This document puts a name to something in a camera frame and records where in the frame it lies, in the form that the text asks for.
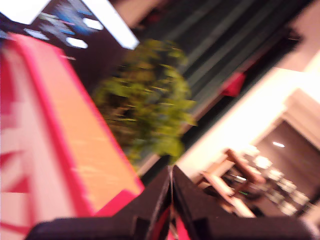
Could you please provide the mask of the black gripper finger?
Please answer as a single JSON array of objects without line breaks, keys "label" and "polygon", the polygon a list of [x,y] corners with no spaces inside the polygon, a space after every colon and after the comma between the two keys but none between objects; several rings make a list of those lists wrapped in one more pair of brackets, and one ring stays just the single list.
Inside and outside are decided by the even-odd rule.
[{"label": "black gripper finger", "polygon": [[174,206],[192,240],[231,240],[233,216],[197,187],[178,167],[172,169]]},{"label": "black gripper finger", "polygon": [[165,240],[171,205],[170,168],[165,167],[144,191],[117,212],[115,240]]}]

